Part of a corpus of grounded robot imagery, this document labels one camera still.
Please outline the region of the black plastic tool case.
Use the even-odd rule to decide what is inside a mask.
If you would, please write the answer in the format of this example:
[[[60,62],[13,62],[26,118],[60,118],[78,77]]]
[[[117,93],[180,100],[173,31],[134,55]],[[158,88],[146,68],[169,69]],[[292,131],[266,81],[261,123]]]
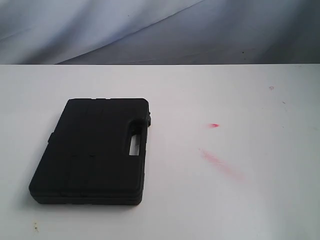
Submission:
[[[143,198],[149,103],[69,99],[29,184],[39,204],[138,205]]]

